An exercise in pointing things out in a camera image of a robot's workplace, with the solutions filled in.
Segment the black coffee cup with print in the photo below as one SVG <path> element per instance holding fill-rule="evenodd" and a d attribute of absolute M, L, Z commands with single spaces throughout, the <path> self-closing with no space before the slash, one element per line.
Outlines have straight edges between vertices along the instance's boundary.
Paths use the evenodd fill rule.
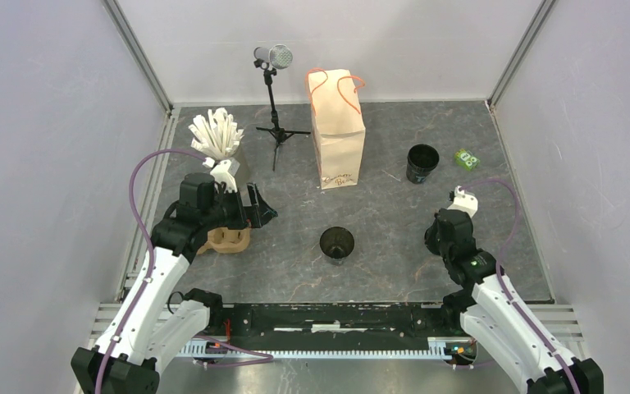
<path fill-rule="evenodd" d="M 344 227 L 330 227 L 321 234 L 319 246 L 328 261 L 339 266 L 353 252 L 355 239 Z"/>

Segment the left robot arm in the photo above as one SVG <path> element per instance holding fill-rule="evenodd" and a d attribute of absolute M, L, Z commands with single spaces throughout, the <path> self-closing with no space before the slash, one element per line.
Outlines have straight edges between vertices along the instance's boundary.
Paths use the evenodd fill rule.
<path fill-rule="evenodd" d="M 254 183 L 246 188 L 249 204 L 239 190 L 207 173 L 189 174 L 180 183 L 179 198 L 153 227 L 142 271 L 115 318 L 91 348 L 72 356 L 82 392 L 154 393 L 192 337 L 225 327 L 222 297 L 200 289 L 188 291 L 163 324 L 158 319 L 210 231 L 260 228 L 277 217 Z"/>

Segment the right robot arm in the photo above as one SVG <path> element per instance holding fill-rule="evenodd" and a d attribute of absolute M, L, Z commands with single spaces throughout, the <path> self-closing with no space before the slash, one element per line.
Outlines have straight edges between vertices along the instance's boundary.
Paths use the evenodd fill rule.
<path fill-rule="evenodd" d="M 424 241 L 461 287 L 442 300 L 441 325 L 448 333 L 477 340 L 521 393 L 604 392 L 600 366 L 580 360 L 550 333 L 496 258 L 477 247 L 468 213 L 440 209 Z"/>

